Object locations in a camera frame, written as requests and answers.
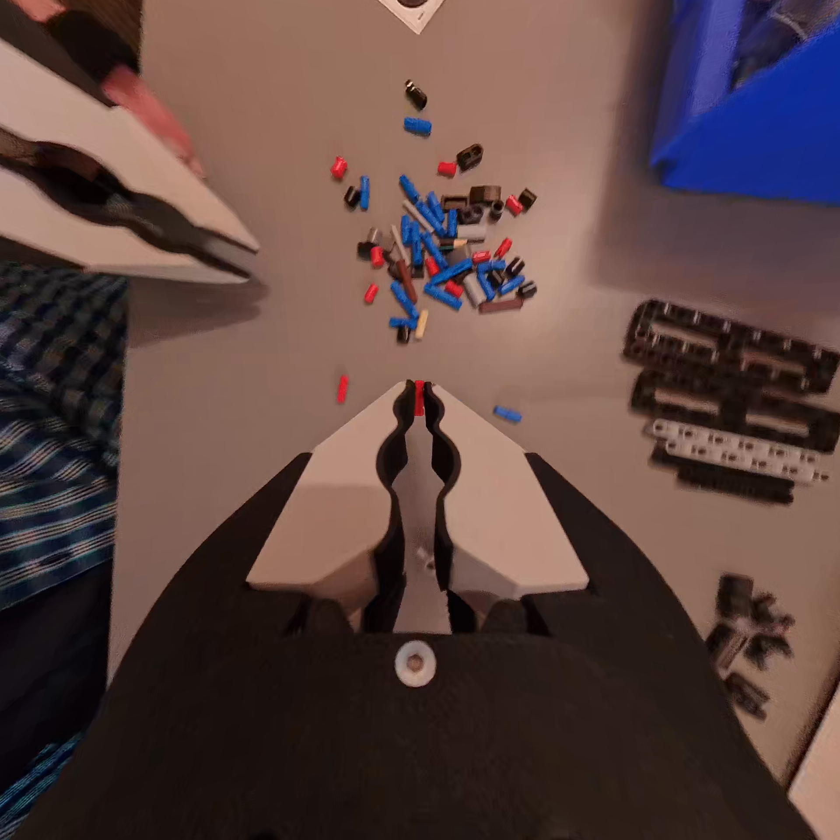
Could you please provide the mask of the black lego beam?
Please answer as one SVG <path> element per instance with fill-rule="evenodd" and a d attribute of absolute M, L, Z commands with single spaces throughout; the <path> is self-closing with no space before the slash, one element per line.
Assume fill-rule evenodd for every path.
<path fill-rule="evenodd" d="M 670 455 L 659 446 L 653 449 L 650 462 L 674 469 L 676 480 L 686 487 L 782 506 L 789 506 L 794 500 L 795 483 L 790 479 Z"/>

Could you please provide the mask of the black lego frame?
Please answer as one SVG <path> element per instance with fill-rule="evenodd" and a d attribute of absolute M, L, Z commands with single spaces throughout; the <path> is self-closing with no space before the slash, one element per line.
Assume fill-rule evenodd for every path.
<path fill-rule="evenodd" d="M 828 393 L 839 365 L 823 346 L 656 299 L 635 310 L 623 354 L 650 370 L 804 395 Z"/>
<path fill-rule="evenodd" d="M 832 453 L 839 414 L 790 398 L 698 380 L 684 374 L 643 371 L 630 407 L 653 418 L 708 427 Z"/>

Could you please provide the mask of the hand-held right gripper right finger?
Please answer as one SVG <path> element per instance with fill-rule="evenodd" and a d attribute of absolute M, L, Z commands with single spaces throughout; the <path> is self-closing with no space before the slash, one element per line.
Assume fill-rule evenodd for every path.
<path fill-rule="evenodd" d="M 440 385 L 423 402 L 442 482 L 434 561 L 452 633 L 475 632 L 500 602 L 582 592 L 582 561 L 541 486 L 529 454 Z"/>

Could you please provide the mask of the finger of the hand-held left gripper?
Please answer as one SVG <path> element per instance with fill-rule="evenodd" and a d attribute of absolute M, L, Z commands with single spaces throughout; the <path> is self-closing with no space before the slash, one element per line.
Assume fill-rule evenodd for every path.
<path fill-rule="evenodd" d="M 2 158 L 61 157 L 72 164 L 90 158 L 113 171 L 177 161 L 189 170 L 130 112 L 101 103 L 8 45 L 1 82 Z"/>
<path fill-rule="evenodd" d="M 2 238 L 86 272 L 188 284 L 253 278 L 253 236 L 177 161 L 2 158 Z"/>

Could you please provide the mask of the blue plastic bin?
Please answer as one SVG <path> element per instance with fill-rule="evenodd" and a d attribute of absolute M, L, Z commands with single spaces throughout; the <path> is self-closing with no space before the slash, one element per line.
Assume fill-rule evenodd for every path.
<path fill-rule="evenodd" d="M 838 2 L 673 2 L 664 186 L 838 205 Z"/>

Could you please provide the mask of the person's left hand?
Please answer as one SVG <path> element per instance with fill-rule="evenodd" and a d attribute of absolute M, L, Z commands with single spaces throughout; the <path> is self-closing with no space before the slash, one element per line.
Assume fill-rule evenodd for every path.
<path fill-rule="evenodd" d="M 191 172 L 204 179 L 189 134 L 136 71 L 124 64 L 114 66 L 101 82 L 101 89 L 111 102 L 130 112 L 151 131 Z"/>

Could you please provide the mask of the white sticker sheet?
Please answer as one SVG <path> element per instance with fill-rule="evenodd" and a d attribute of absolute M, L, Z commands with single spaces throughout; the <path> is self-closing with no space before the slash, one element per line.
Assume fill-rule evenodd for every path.
<path fill-rule="evenodd" d="M 427 24 L 444 5 L 445 1 L 378 1 L 415 35 L 423 33 Z"/>

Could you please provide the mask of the light grey lego beam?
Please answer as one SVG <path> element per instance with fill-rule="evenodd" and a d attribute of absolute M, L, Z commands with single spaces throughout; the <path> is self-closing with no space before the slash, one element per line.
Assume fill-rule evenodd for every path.
<path fill-rule="evenodd" d="M 791 480 L 804 486 L 832 481 L 824 456 L 810 449 L 665 419 L 651 421 L 644 431 L 666 455 L 689 462 Z"/>

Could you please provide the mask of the pile of small lego pieces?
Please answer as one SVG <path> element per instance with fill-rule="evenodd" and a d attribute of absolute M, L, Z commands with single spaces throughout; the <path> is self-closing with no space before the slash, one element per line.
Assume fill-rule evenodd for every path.
<path fill-rule="evenodd" d="M 538 292 L 511 237 L 485 248 L 490 226 L 506 214 L 533 209 L 538 195 L 524 188 L 502 197 L 499 185 L 474 185 L 466 194 L 422 193 L 407 174 L 398 177 L 402 215 L 388 228 L 372 227 L 356 255 L 391 279 L 399 313 L 388 329 L 401 345 L 424 339 L 433 302 L 450 312 L 469 305 L 479 315 L 516 312 Z"/>

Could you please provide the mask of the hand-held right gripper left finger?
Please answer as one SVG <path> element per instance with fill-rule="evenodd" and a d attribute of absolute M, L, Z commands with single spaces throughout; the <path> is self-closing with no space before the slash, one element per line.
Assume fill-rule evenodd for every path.
<path fill-rule="evenodd" d="M 399 382 L 309 455 L 247 584 L 336 602 L 367 633 L 390 633 L 406 588 L 394 483 L 408 463 L 415 382 Z"/>

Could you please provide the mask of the person's plaid shirt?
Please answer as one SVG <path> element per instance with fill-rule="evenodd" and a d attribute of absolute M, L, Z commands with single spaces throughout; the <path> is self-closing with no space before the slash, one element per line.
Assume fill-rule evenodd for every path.
<path fill-rule="evenodd" d="M 128 291 L 120 276 L 2 262 L 1 613 L 113 562 Z M 85 730 L 1 790 L 2 838 Z"/>

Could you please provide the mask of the heap of black lego connectors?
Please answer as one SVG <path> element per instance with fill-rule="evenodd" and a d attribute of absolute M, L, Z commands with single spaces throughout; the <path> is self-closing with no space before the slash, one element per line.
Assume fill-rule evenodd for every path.
<path fill-rule="evenodd" d="M 706 648 L 731 704 L 751 719 L 766 721 L 770 695 L 739 670 L 746 663 L 761 673 L 777 657 L 792 659 L 789 632 L 793 616 L 779 609 L 775 596 L 756 592 L 753 578 L 722 574 L 716 594 L 716 622 Z"/>

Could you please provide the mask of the person's dark trousers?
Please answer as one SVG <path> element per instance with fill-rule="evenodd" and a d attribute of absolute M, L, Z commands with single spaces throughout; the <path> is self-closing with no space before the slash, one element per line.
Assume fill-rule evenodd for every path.
<path fill-rule="evenodd" d="M 1 790 L 83 732 L 105 690 L 112 563 L 1 613 Z"/>

